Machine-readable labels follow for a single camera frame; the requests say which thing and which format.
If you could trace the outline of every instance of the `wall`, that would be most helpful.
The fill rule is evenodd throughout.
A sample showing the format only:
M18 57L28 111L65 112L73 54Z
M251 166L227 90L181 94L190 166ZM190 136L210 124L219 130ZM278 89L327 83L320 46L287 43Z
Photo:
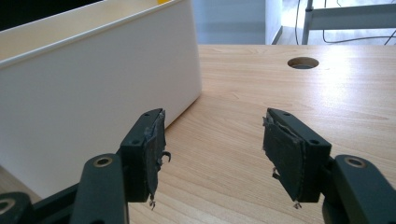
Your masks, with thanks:
M193 0L199 44L271 44L282 1Z

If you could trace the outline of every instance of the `metal screw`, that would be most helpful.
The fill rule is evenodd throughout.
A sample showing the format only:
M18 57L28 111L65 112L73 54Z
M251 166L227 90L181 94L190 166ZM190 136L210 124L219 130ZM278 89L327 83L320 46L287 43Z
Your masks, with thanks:
M6 213L14 205L15 205L15 200L12 198L0 200L0 215L3 215L4 213Z
M345 162L346 164L356 168L365 168L367 166L366 162L355 157L346 157Z
M113 159L111 159L110 157L101 157L99 159L97 159L93 165L95 167L105 167L108 166L111 162L113 162Z

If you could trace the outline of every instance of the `wooden table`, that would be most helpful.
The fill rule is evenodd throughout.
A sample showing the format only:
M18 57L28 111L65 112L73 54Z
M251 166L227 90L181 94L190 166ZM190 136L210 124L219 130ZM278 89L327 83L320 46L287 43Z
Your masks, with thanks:
M172 161L157 206L130 204L133 223L323 223L320 203L296 210L262 151L267 107L332 143L332 156L374 163L396 187L396 47L200 46L201 97L166 131ZM319 66L288 67L312 57Z

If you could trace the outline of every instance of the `white box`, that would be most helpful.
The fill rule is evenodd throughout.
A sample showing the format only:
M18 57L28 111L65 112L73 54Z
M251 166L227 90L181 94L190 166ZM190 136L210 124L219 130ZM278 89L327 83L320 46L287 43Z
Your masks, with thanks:
M41 197L115 153L138 117L166 125L201 92L191 0L107 0L0 32L0 164Z

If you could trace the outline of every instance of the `floor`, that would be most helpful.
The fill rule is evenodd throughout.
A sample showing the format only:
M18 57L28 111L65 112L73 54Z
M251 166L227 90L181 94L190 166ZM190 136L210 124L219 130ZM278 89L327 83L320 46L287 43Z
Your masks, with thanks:
M277 41L278 45L296 45L296 12L297 12L297 0L283 0L283 12L282 12L282 26L283 32ZM379 4L396 4L396 0L328 0L327 7L356 7L366 5L379 5ZM314 1L314 8L324 8L325 0ZM301 0L298 20L297 20L297 39L298 44L301 45L303 38L304 28L304 14L307 0ZM324 38L327 42L342 41L348 39L372 37L372 36L391 36L395 29L371 29L371 30L337 30L337 31L325 31ZM336 45L384 45L389 40L388 37L382 38L370 38L363 40L347 41L342 43L336 43ZM323 40L322 31L311 31L309 33L308 45L334 45L335 43L326 43ZM396 34L387 45L396 45Z

